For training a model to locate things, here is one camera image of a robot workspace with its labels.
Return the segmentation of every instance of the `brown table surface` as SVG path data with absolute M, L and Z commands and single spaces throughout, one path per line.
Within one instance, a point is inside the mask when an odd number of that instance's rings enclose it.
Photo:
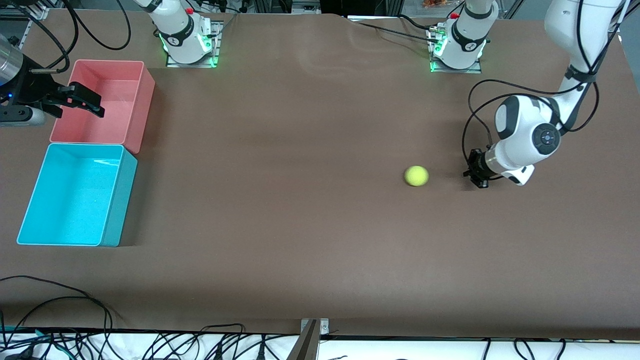
M 122 43 L 122 14 L 81 16 Z M 295 332 L 317 316 L 338 334 L 639 337 L 640 106 L 618 41 L 592 123 L 565 136 L 525 187 L 478 190 L 461 177 L 467 93 L 484 78 L 556 89 L 568 57 L 542 22 L 496 22 L 483 74 L 461 75 L 429 72 L 420 40 L 334 15 L 240 15 L 217 69 L 162 69 L 148 15 L 129 16 L 126 50 L 82 33 L 72 53 L 143 60 L 157 83 L 122 246 L 18 246 L 53 121 L 2 128 L 2 276 L 89 291 L 119 312 L 117 327 L 233 320 Z M 68 14 L 45 23 L 68 44 Z M 35 27 L 24 52 L 58 56 Z M 510 91 L 488 85 L 474 103 Z M 468 147 L 485 141 L 473 124 Z M 402 181 L 416 164 L 431 173 L 422 188 Z M 62 294 L 14 280 L 0 284 L 0 305 L 15 322 Z M 28 325 L 101 327 L 102 315 L 67 302 Z

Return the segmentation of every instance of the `black cable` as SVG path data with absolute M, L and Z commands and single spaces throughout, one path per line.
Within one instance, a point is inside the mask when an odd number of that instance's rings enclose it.
M 464 1 L 462 1 L 460 4 L 458 4 L 455 8 L 453 8 L 453 10 L 449 11 L 449 13 L 447 14 L 447 19 L 451 16 L 452 13 L 454 13 L 458 8 L 460 8 L 461 6 L 463 6 L 465 4 Z
M 627 13 L 625 14 L 625 17 L 627 17 L 627 16 L 631 15 L 631 13 L 632 13 L 632 12 L 633 12 L 633 11 L 634 11 L 638 6 L 640 6 L 640 3 L 635 4 L 635 5 L 634 5 L 634 7 L 632 7 L 631 9 L 629 9 L 629 10 L 627 11 Z
M 486 339 L 486 347 L 484 348 L 484 353 L 482 355 L 482 360 L 486 360 L 486 356 L 489 354 L 489 347 L 491 346 L 491 338 Z
M 46 360 L 47 359 L 47 355 L 49 355 L 49 351 L 51 350 L 52 346 L 53 346 L 53 343 L 50 342 L 49 346 L 47 346 L 47 350 L 45 350 L 44 353 L 42 354 L 42 356 L 40 356 L 40 360 Z
M 258 356 L 255 358 L 255 360 L 266 360 L 266 358 L 264 357 L 264 348 L 267 346 L 266 338 L 267 336 L 265 334 L 262 334 L 260 349 L 258 349 Z
M 273 350 L 269 347 L 269 345 L 267 345 L 266 341 L 264 342 L 264 348 L 267 349 L 268 352 L 271 353 L 271 355 L 276 359 L 276 360 L 280 360 L 280 358 L 273 352 Z
M 577 16 L 577 25 L 576 25 L 576 34 L 577 34 L 577 40 L 578 40 L 578 45 L 580 47 L 580 52 L 582 54 L 582 57 L 587 65 L 587 67 L 589 68 L 589 73 L 590 74 L 595 74 L 595 70 L 597 70 L 597 68 L 600 67 L 600 64 L 602 63 L 602 60 L 604 58 L 604 54 L 607 52 L 607 49 L 609 48 L 609 45 L 611 44 L 611 41 L 613 40 L 614 36 L 615 36 L 615 32 L 618 30 L 620 24 L 617 24 L 616 27 L 614 28 L 614 31 L 612 32 L 612 35 L 609 37 L 607 43 L 605 44 L 604 48 L 602 49 L 602 51 L 600 52 L 600 54 L 596 57 L 596 60 L 594 61 L 594 64 L 590 64 L 586 58 L 586 54 L 584 52 L 584 48 L 582 46 L 582 39 L 580 37 L 580 19 L 582 17 L 582 4 L 583 4 L 584 0 L 580 0 L 579 3 L 579 12 L 578 12 L 578 16 Z M 563 91 L 557 91 L 557 92 L 545 92 L 545 91 L 541 91 L 541 90 L 536 90 L 533 88 L 528 88 L 526 86 L 522 86 L 522 85 L 518 85 L 518 84 L 514 84 L 514 83 L 510 83 L 508 81 L 503 81 L 503 80 L 498 80 L 498 79 L 485 79 L 482 81 L 479 81 L 478 83 L 476 83 L 470 90 L 468 98 L 467 98 L 467 105 L 469 107 L 469 110 L 472 112 L 471 117 L 469 118 L 469 120 L 467 120 L 467 123 L 465 124 L 465 127 L 463 129 L 463 139 L 462 139 L 462 149 L 463 149 L 463 155 L 465 157 L 465 161 L 467 162 L 467 165 L 469 165 L 468 163 L 468 157 L 467 157 L 467 153 L 466 153 L 466 149 L 465 149 L 465 137 L 466 137 L 466 133 L 467 133 L 467 128 L 468 125 L 470 123 L 470 120 L 472 118 L 477 119 L 485 128 L 487 135 L 488 135 L 488 139 L 489 139 L 489 146 L 493 145 L 493 141 L 491 139 L 491 131 L 489 130 L 489 127 L 486 125 L 486 123 L 484 121 L 482 121 L 482 119 L 480 119 L 477 116 L 477 112 L 484 106 L 486 106 L 487 104 L 490 104 L 491 102 L 497 100 L 497 99 L 501 99 L 502 97 L 496 97 L 494 99 L 492 99 L 491 101 L 488 101 L 486 103 L 484 103 L 480 108 L 478 108 L 476 111 L 473 110 L 473 107 L 471 105 L 471 97 L 472 97 L 472 93 L 473 91 L 482 83 L 486 83 L 486 82 L 496 82 L 496 83 L 501 83 L 504 85 L 509 85 L 509 86 L 513 86 L 515 88 L 519 88 L 522 90 L 527 90 L 527 91 L 531 91 L 531 92 L 536 92 L 537 94 L 544 94 L 544 95 L 561 95 L 561 94 L 566 94 L 568 92 L 574 91 L 575 89 L 579 88 L 580 86 L 586 86 L 585 83 L 579 83 L 577 85 L 575 85 L 572 88 L 569 88 L 567 90 L 563 90 Z M 568 127 L 565 126 L 565 124 L 563 122 L 560 122 L 560 126 L 567 132 L 567 133 L 575 133 L 577 131 L 580 131 L 582 129 L 584 129 L 585 126 L 587 126 L 589 124 L 589 122 L 591 121 L 591 119 L 593 119 L 593 117 L 595 116 L 595 113 L 598 110 L 598 105 L 600 104 L 600 90 L 598 89 L 598 84 L 596 82 L 593 83 L 593 88 L 595 90 L 595 102 L 593 105 L 593 109 L 591 110 L 591 113 L 589 114 L 589 116 L 587 117 L 587 119 L 582 123 L 582 125 L 580 125 L 579 127 L 570 129 Z M 553 109 L 553 107 L 551 106 L 551 104 L 546 100 L 546 99 L 542 99 L 541 97 L 535 96 L 535 95 L 531 95 L 531 94 L 519 94 L 519 95 L 523 95 L 523 96 L 527 96 L 531 99 L 536 99 L 539 100 L 541 102 L 543 102 L 544 104 L 546 104 L 552 112 L 555 112 L 555 110 Z
M 213 329 L 213 328 L 217 328 L 217 327 L 233 327 L 233 326 L 238 326 L 240 327 L 240 332 L 246 332 L 246 327 L 241 324 L 241 323 L 221 323 L 218 325 L 207 325 L 205 327 L 203 327 L 202 329 L 200 329 L 200 332 L 205 331 L 206 329 Z
M 155 355 L 156 355 L 156 354 L 157 354 L 157 353 L 158 353 L 158 352 L 159 352 L 163 347 L 167 346 L 168 344 L 170 344 L 170 343 L 171 343 L 171 341 L 176 340 L 177 338 L 179 338 L 179 337 L 181 337 L 181 336 L 182 336 L 182 334 L 178 334 L 178 335 L 174 336 L 174 337 L 173 337 L 173 338 L 171 338 L 171 339 L 167 339 L 167 340 L 165 341 L 164 345 L 160 346 L 159 348 L 157 348 L 157 349 L 155 349 L 155 350 L 153 350 L 153 346 L 154 346 L 154 344 L 156 344 L 156 341 L 154 341 L 154 342 L 151 344 L 151 347 L 150 347 L 150 348 L 152 349 L 152 353 L 149 355 L 149 359 L 148 359 L 148 360 L 153 359 L 153 358 L 154 358 L 154 356 L 155 356 Z M 147 355 L 148 350 L 149 350 L 149 349 L 147 349 L 147 351 L 145 351 L 145 353 L 143 354 L 143 357 L 141 358 L 141 360 L 145 360 L 145 356 Z
M 3 345 L 7 346 L 8 343 L 6 342 L 6 328 L 4 327 L 4 313 L 2 312 L 2 309 L 0 309 L 0 331 L 2 331 Z
M 204 1 L 205 1 L 205 0 L 194 0 L 194 1 L 196 2 L 196 4 L 198 4 L 198 5 L 202 6 L 202 5 L 204 4 Z M 208 6 L 213 6 L 213 7 L 215 7 L 215 8 L 220 9 L 220 5 L 219 5 L 219 4 L 211 3 L 209 0 L 207 0 L 206 5 L 208 5 Z M 225 6 L 225 9 L 226 9 L 226 10 L 231 10 L 231 11 L 233 11 L 233 12 L 235 12 L 235 13 L 242 13 L 240 10 L 238 10 L 238 9 L 236 9 L 236 8 L 230 8 L 229 6 Z
M 291 13 L 291 10 L 287 6 L 287 3 L 284 2 L 284 0 L 278 0 L 278 3 L 280 4 L 280 8 L 282 9 L 282 12 Z
M 376 14 L 376 11 L 378 11 L 378 8 L 380 7 L 380 5 L 382 5 L 382 3 L 384 3 L 385 0 L 380 0 L 380 2 L 376 5 L 375 9 L 373 9 L 373 14 Z
M 225 349 L 222 350 L 222 354 L 224 354 L 225 352 L 227 352 L 230 348 L 232 348 L 234 345 L 236 346 L 236 349 L 234 350 L 234 355 L 233 357 L 231 357 L 232 359 L 234 359 L 236 357 L 237 351 L 238 351 L 238 345 L 240 345 L 240 341 L 244 340 L 246 338 L 249 338 L 251 335 L 245 335 L 242 336 L 242 334 L 238 334 L 237 335 L 237 339 L 229 346 L 227 346 Z
M 584 0 L 580 0 L 578 2 L 578 17 L 575 25 L 575 34 L 578 39 L 578 48 L 580 49 L 580 54 L 582 55 L 582 59 L 584 60 L 585 65 L 587 65 L 588 73 L 590 74 L 592 71 L 591 64 L 587 59 L 587 55 L 584 52 L 584 48 L 582 47 L 582 35 L 580 34 L 580 22 L 582 21 L 582 5 L 584 4 Z
M 562 347 L 560 348 L 560 351 L 558 352 L 558 355 L 556 355 L 556 360 L 560 360 L 560 358 L 562 357 L 562 354 L 564 353 L 564 350 L 566 348 L 566 341 L 564 339 L 560 339 L 560 342 L 562 343 Z
M 181 359 L 182 355 L 186 354 L 187 352 L 189 352 L 189 350 L 191 350 L 191 348 L 193 347 L 193 344 L 197 341 L 199 336 L 200 336 L 199 334 L 191 334 L 191 337 L 189 339 L 187 339 L 185 342 L 181 343 L 175 348 L 173 348 L 171 344 L 169 344 L 169 347 L 171 348 L 171 352 L 167 356 L 165 356 L 163 360 L 169 360 L 169 357 L 171 357 L 171 355 L 173 354 L 175 354 L 178 357 L 178 359 Z M 191 342 L 191 344 L 187 348 L 187 350 L 185 350 L 182 354 L 178 353 L 178 350 L 180 350 L 180 348 L 183 347 L 184 345 L 187 345 L 189 342 Z
M 71 5 L 69 4 L 68 0 L 62 0 L 62 2 L 65 4 L 65 8 L 67 8 L 68 12 L 69 12 L 69 16 L 71 17 L 71 21 L 74 23 L 74 37 L 71 40 L 71 44 L 69 45 L 69 47 L 66 50 L 67 56 L 71 53 L 71 51 L 76 47 L 76 43 L 78 41 L 78 36 L 79 36 L 79 28 L 78 28 L 78 21 L 76 20 L 76 17 L 74 16 L 74 14 L 71 12 Z M 51 69 L 54 66 L 56 66 L 57 64 L 59 64 L 62 60 L 65 59 L 64 55 L 60 55 L 59 58 L 55 59 L 52 63 L 50 63 L 49 65 L 46 66 L 47 69 Z
M 491 103 L 493 103 L 493 102 L 495 102 L 495 101 L 497 101 L 497 100 L 500 100 L 500 99 L 503 99 L 503 98 L 505 98 L 505 97 L 509 97 L 509 96 L 516 96 L 516 95 L 528 96 L 528 97 L 531 97 L 531 98 L 533 98 L 533 99 L 536 99 L 536 100 L 539 100 L 539 101 L 543 101 L 545 104 L 547 104 L 547 106 L 549 106 L 549 108 L 551 108 L 551 104 L 549 104 L 546 100 L 542 99 L 541 97 L 538 97 L 538 96 L 535 96 L 535 95 L 531 95 L 531 94 L 521 93 L 521 92 L 514 92 L 514 93 L 509 93 L 509 94 L 502 94 L 502 95 L 500 95 L 500 96 L 496 96 L 496 97 L 494 97 L 493 99 L 490 99 L 489 101 L 486 101 L 484 104 L 480 105 L 478 108 L 476 108 L 476 109 L 471 113 L 471 115 L 470 115 L 470 116 L 469 116 L 469 118 L 467 119 L 467 122 L 465 123 L 465 126 L 464 126 L 464 128 L 463 128 L 463 130 L 462 130 L 462 141 L 461 141 L 461 146 L 462 146 L 462 155 L 464 156 L 465 163 L 466 163 L 468 166 L 469 166 L 470 164 L 469 164 L 469 158 L 468 158 L 468 156 L 467 156 L 467 148 L 466 148 L 466 146 L 465 146 L 465 139 L 466 139 L 466 137 L 467 137 L 467 129 L 468 129 L 468 127 L 469 127 L 469 124 L 471 123 L 471 120 L 473 120 L 473 119 L 474 119 L 474 117 L 475 117 L 475 118 L 477 118 L 477 119 L 480 121 L 480 123 L 482 123 L 482 125 L 483 125 L 483 126 L 484 126 L 484 128 L 486 129 L 486 132 L 487 132 L 487 135 L 488 135 L 488 138 L 489 138 L 489 142 L 490 142 L 489 146 L 493 145 L 493 144 L 492 144 L 492 142 L 491 142 L 491 131 L 489 130 L 489 127 L 488 127 L 488 126 L 487 126 L 487 125 L 486 125 L 482 120 L 480 120 L 478 117 L 476 117 L 476 114 L 477 114 L 480 110 L 482 110 L 485 106 L 487 106 L 487 105 L 489 105 L 489 104 L 491 104 Z M 502 176 L 499 176 L 499 177 L 493 177 L 493 178 L 490 178 L 490 179 L 488 179 L 488 180 L 489 180 L 489 181 L 493 181 L 493 180 L 498 180 L 498 179 L 502 179 Z
M 46 304 L 49 304 L 51 302 L 55 302 L 55 301 L 59 301 L 59 300 L 63 300 L 63 299 L 86 299 L 86 300 L 89 300 L 89 301 L 93 302 L 95 305 L 99 306 L 100 308 L 102 308 L 102 310 L 104 312 L 104 320 L 103 320 L 103 327 L 102 328 L 103 328 L 103 331 L 104 331 L 105 342 L 102 344 L 102 348 L 100 349 L 99 354 L 98 354 L 98 360 L 102 359 L 102 351 L 104 350 L 105 345 L 108 343 L 109 334 L 110 334 L 107 331 L 107 327 L 109 327 L 109 329 L 113 329 L 113 317 L 111 316 L 111 311 L 101 301 L 99 301 L 96 298 L 92 297 L 86 291 L 80 290 L 78 288 L 74 288 L 72 286 L 64 285 L 64 284 L 62 284 L 60 282 L 51 281 L 51 280 L 47 280 L 47 279 L 41 279 L 41 278 L 35 277 L 35 276 L 14 275 L 14 276 L 9 276 L 9 277 L 3 277 L 2 279 L 0 279 L 0 282 L 7 281 L 7 280 L 10 280 L 10 279 L 30 279 L 30 280 L 34 280 L 34 281 L 38 281 L 38 282 L 45 282 L 47 284 L 53 284 L 53 285 L 57 285 L 59 287 L 65 288 L 65 289 L 73 290 L 73 291 L 78 292 L 78 293 L 80 293 L 80 294 L 82 294 L 84 296 L 83 297 L 69 297 L 69 296 L 67 296 L 67 297 L 58 297 L 58 298 L 50 299 L 50 300 L 47 300 L 45 302 L 40 303 L 39 305 L 34 307 L 26 316 L 24 316 L 20 320 L 20 322 L 18 323 L 18 325 L 16 326 L 16 328 L 14 329 L 12 334 L 10 335 L 9 341 L 11 341 L 11 338 L 15 334 L 15 331 L 18 329 L 20 324 L 25 322 L 26 319 L 31 314 L 33 314 L 33 312 L 35 312 L 37 309 L 41 308 L 42 306 L 45 306 Z
M 516 10 L 514 10 L 514 11 L 511 13 L 511 16 L 509 17 L 509 20 L 513 19 L 513 17 L 516 15 L 516 13 L 517 13 L 518 11 L 520 11 L 520 7 L 522 6 L 522 4 L 524 4 L 524 0 L 521 0 L 521 1 L 518 3 L 518 6 L 516 7 Z
M 74 341 L 76 342 L 76 345 L 74 346 L 74 348 L 78 351 L 78 353 L 76 354 L 76 357 L 79 356 L 82 360 L 86 360 L 84 358 L 83 353 L 82 353 L 82 349 L 83 349 L 82 345 L 84 345 L 84 347 L 87 347 L 86 344 L 84 343 L 84 341 L 85 340 L 89 341 L 89 336 L 83 337 L 83 335 L 80 334 L 80 332 L 78 332 L 77 330 L 75 330 L 72 327 L 66 327 L 66 328 L 63 328 L 63 329 L 70 330 L 70 331 L 75 333 Z M 91 359 L 93 360 L 93 352 L 91 351 L 90 348 L 89 348 L 89 355 L 91 355 Z
M 61 339 L 65 339 L 65 336 L 64 336 L 64 335 L 62 335 L 62 332 L 59 332 L 59 333 L 58 333 L 58 336 L 59 336 Z M 69 354 L 71 354 L 71 355 L 74 357 L 74 359 L 77 359 L 77 358 L 79 357 L 79 358 L 80 358 L 80 360 L 86 360 L 86 359 L 84 358 L 84 355 L 82 354 L 82 352 L 81 352 L 80 350 L 78 350 L 78 341 L 76 341 L 76 345 L 74 346 L 74 347 L 75 347 L 75 349 L 76 349 L 76 351 L 77 351 L 77 353 L 76 353 L 75 355 L 74 355 L 73 353 L 71 353 L 71 350 L 72 350 L 73 348 L 70 348 L 70 347 L 68 347 L 68 346 L 67 346 L 67 341 L 62 341 L 60 344 L 58 344 L 58 346 L 63 347 L 67 352 L 69 352 Z
M 380 26 L 375 26 L 375 25 L 371 25 L 371 24 L 365 24 L 362 21 L 356 21 L 357 24 L 363 25 L 363 26 L 368 26 L 370 28 L 374 28 L 374 29 L 378 29 L 378 30 L 383 30 L 383 31 L 388 31 L 389 33 L 394 33 L 394 34 L 398 34 L 398 35 L 402 35 L 404 37 L 410 37 L 410 38 L 416 38 L 419 40 L 424 40 L 426 42 L 438 42 L 436 39 L 432 39 L 432 38 L 425 38 L 425 37 L 418 37 L 416 35 L 411 35 L 411 34 L 407 34 L 407 33 L 402 33 L 400 31 L 396 31 L 396 30 L 391 30 L 391 29 L 387 29 L 387 28 L 381 28 Z
M 146 349 L 146 351 L 144 352 L 144 354 L 142 354 L 142 360 L 144 360 L 145 356 L 147 356 L 147 354 L 151 351 L 154 351 L 154 345 L 156 343 L 158 343 L 160 341 L 160 339 L 162 339 L 164 336 L 158 332 L 156 338 L 153 340 L 153 342 L 151 343 L 151 345 Z
M 267 341 L 269 341 L 269 340 L 273 340 L 273 339 L 284 338 L 285 336 L 294 336 L 294 335 L 276 335 L 276 336 L 273 336 L 272 338 L 267 338 L 267 339 L 265 339 L 264 341 L 265 341 L 265 342 L 267 342 Z M 248 348 L 244 349 L 244 350 L 243 350 L 243 351 L 241 351 L 238 355 L 236 355 L 236 356 L 232 357 L 232 358 L 231 358 L 231 360 L 237 360 L 237 359 L 239 359 L 239 358 L 240 358 L 240 357 L 241 357 L 245 352 L 247 352 L 247 351 L 251 350 L 252 348 L 254 348 L 254 347 L 256 347 L 256 346 L 260 345 L 260 343 L 262 343 L 262 340 L 260 340 L 260 341 L 258 341 L 257 343 L 255 343 L 255 344 L 253 344 L 253 345 L 249 346 Z
M 89 346 L 91 346 L 93 349 L 95 349 L 95 351 L 98 353 L 98 355 L 99 355 L 99 356 L 101 356 L 101 355 L 102 355 L 102 351 L 104 350 L 104 345 L 106 344 L 106 345 L 107 345 L 107 347 L 109 347 L 109 349 L 111 350 L 111 352 L 112 352 L 114 355 L 116 355 L 116 357 L 117 357 L 119 360 L 126 360 L 126 359 L 124 359 L 120 354 L 118 354 L 118 352 L 116 352 L 116 350 L 111 346 L 111 343 L 109 342 L 109 338 L 106 336 L 106 333 L 104 334 L 104 335 L 105 335 L 104 343 L 102 344 L 102 347 L 101 347 L 100 349 L 98 349 L 98 347 L 96 347 L 96 346 L 91 342 L 91 336 L 99 335 L 99 334 L 100 334 L 100 333 L 98 333 L 98 334 L 92 334 L 92 335 L 89 335 L 89 336 L 87 336 L 87 337 L 86 337 L 86 342 L 89 344 Z
M 21 8 L 20 6 L 18 6 L 18 4 L 15 3 L 15 1 L 13 0 L 6 0 L 6 2 L 15 7 L 18 11 L 20 11 L 23 15 L 25 15 L 26 17 L 29 18 L 29 20 L 33 21 L 40 29 L 42 29 L 42 31 L 44 31 L 45 34 L 47 34 L 47 36 L 49 38 L 51 38 L 51 40 L 56 44 L 56 46 L 58 47 L 58 49 L 60 50 L 60 53 L 62 53 L 63 58 L 65 59 L 65 64 L 64 66 L 62 66 L 62 68 L 60 69 L 56 69 L 56 73 L 59 74 L 61 72 L 65 72 L 69 69 L 69 67 L 71 66 L 71 61 L 69 60 L 69 54 L 67 54 L 67 51 L 65 50 L 65 48 L 62 46 L 62 44 L 60 43 L 60 41 L 55 37 L 55 35 L 53 35 L 53 33 L 51 33 L 51 31 L 49 31 L 49 29 L 47 29 L 46 26 L 44 26 L 38 19 L 36 19 L 30 12 L 28 12 L 27 10 Z
M 86 25 L 84 24 L 84 21 L 82 21 L 82 19 L 80 18 L 80 16 L 78 16 L 78 14 L 76 13 L 75 10 L 73 10 L 72 8 L 69 10 L 70 12 L 72 12 L 74 14 L 74 16 L 76 17 L 76 19 L 78 20 L 78 22 L 80 23 L 80 26 L 82 26 L 84 28 L 84 30 L 86 31 L 87 34 L 89 34 L 89 36 L 96 42 L 98 43 L 100 46 L 102 46 L 105 49 L 109 49 L 109 50 L 122 50 L 125 47 L 127 47 L 129 45 L 129 42 L 131 42 L 131 23 L 129 22 L 129 16 L 127 15 L 127 12 L 124 10 L 124 7 L 122 6 L 122 3 L 120 2 L 120 0 L 116 0 L 116 2 L 118 3 L 118 6 L 120 7 L 120 11 L 122 11 L 122 14 L 124 15 L 124 19 L 127 22 L 127 40 L 124 42 L 124 44 L 122 44 L 121 46 L 118 47 L 113 47 L 113 46 L 108 46 L 105 43 L 101 42 L 97 37 L 95 37 L 95 35 L 86 27 Z
M 524 355 L 522 355 L 522 353 L 520 352 L 520 350 L 518 349 L 518 342 L 522 341 L 524 343 L 524 346 L 527 347 L 527 350 L 529 351 L 529 355 L 531 355 L 531 360 L 536 360 L 536 357 L 533 356 L 533 351 L 531 351 L 531 347 L 529 347 L 529 344 L 527 344 L 526 341 L 524 341 L 523 339 L 517 338 L 515 340 L 513 340 L 513 348 L 516 349 L 516 352 L 518 353 L 518 355 L 523 359 L 523 360 L 529 360 L 527 359 Z
M 409 23 L 411 23 L 411 25 L 415 26 L 416 28 L 423 29 L 423 30 L 428 30 L 429 29 L 429 26 L 420 25 L 417 22 L 413 21 L 413 19 L 410 18 L 407 15 L 400 14 L 400 15 L 397 15 L 396 17 L 399 17 L 400 19 L 407 20 Z
M 220 341 L 211 348 L 209 353 L 207 353 L 207 355 L 204 357 L 204 360 L 210 360 L 210 358 L 214 355 L 215 355 L 214 359 L 222 359 L 222 354 L 224 353 L 224 351 L 227 351 L 230 348 L 230 347 L 227 347 L 226 349 L 223 350 L 224 345 L 231 343 L 233 339 L 234 339 L 233 335 L 224 334 L 222 338 L 220 338 Z
M 187 2 L 187 4 L 193 9 L 194 12 L 196 13 L 201 13 L 200 10 L 196 10 L 195 7 L 193 7 L 193 4 L 191 4 L 191 2 L 189 0 L 185 0 Z

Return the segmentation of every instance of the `metal bracket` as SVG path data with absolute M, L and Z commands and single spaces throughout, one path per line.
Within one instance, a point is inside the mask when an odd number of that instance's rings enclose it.
M 302 319 L 300 322 L 300 332 L 305 330 L 305 326 L 313 319 Z M 329 319 L 318 319 L 320 320 L 320 335 L 327 335 L 329 333 Z
M 293 349 L 287 356 L 287 360 L 317 360 L 318 346 L 320 345 L 320 330 L 322 324 L 320 319 L 304 319 L 307 321 L 302 325 L 303 330 L 296 340 Z
M 437 56 L 435 56 L 435 52 L 440 50 L 440 46 L 444 43 L 445 37 L 445 23 L 439 22 L 438 25 L 432 26 L 430 29 L 426 30 L 427 38 L 435 39 L 438 42 L 430 42 L 429 43 L 429 57 L 431 58 L 431 72 L 454 72 L 457 74 L 480 74 L 482 73 L 482 69 L 480 68 L 480 61 L 476 60 L 476 62 L 466 69 L 454 69 L 445 65 L 444 62 Z
M 166 55 L 167 67 L 195 67 L 195 68 L 211 68 L 218 66 L 218 57 L 220 57 L 220 46 L 222 45 L 222 33 L 220 32 L 224 27 L 223 21 L 212 20 L 211 21 L 211 34 L 215 35 L 209 41 L 211 41 L 212 50 L 208 54 L 202 57 L 202 59 L 191 63 L 183 64 L 175 61 L 169 54 Z

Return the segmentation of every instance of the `white surface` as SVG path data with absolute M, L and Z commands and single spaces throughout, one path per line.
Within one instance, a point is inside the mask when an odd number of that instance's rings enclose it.
M 29 336 L 16 335 L 15 340 L 25 339 Z M 201 360 L 208 351 L 220 340 L 221 334 L 208 334 L 200 338 L 200 353 L 196 356 L 197 346 L 189 352 L 180 356 L 182 360 Z M 190 336 L 182 335 L 171 344 L 174 348 L 188 340 Z M 126 360 L 140 360 L 151 343 L 156 339 L 155 334 L 112 334 L 109 342 L 113 348 Z M 238 352 L 246 349 L 250 345 L 259 342 L 260 335 L 253 335 L 241 341 Z M 268 341 L 267 344 L 281 360 L 285 360 L 292 349 L 297 336 L 288 336 Z M 98 348 L 102 346 L 103 335 L 92 336 L 92 343 Z M 537 360 L 553 360 L 561 348 L 559 342 L 528 342 Z M 485 341 L 339 341 L 330 340 L 320 344 L 318 360 L 330 360 L 341 356 L 347 356 L 344 360 L 480 360 L 486 346 Z M 34 351 L 34 356 L 43 354 L 47 345 L 39 345 Z M 247 351 L 241 360 L 255 360 L 259 347 L 256 346 Z M 526 354 L 524 344 L 520 343 L 520 351 Z M 8 354 L 17 353 L 20 350 L 11 350 L 0 353 L 0 360 Z M 154 356 L 162 359 L 171 352 L 170 348 L 164 346 Z M 105 348 L 105 360 L 116 360 L 117 357 Z M 225 352 L 224 360 L 231 360 L 233 348 Z M 274 360 L 274 357 L 266 351 L 267 360 Z M 47 356 L 49 360 L 67 360 L 68 357 L 55 349 L 51 349 Z M 499 359 L 520 359 L 513 348 L 511 341 L 493 341 L 489 350 L 487 360 Z M 630 343 L 567 343 L 566 350 L 561 360 L 592 360 L 592 359 L 615 359 L 615 360 L 636 360 L 640 359 L 640 344 Z

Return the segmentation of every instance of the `yellow ball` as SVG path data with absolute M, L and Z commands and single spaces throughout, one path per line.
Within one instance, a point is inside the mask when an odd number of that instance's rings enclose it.
M 412 166 L 404 171 L 404 180 L 411 186 L 422 186 L 429 181 L 429 172 L 420 166 Z

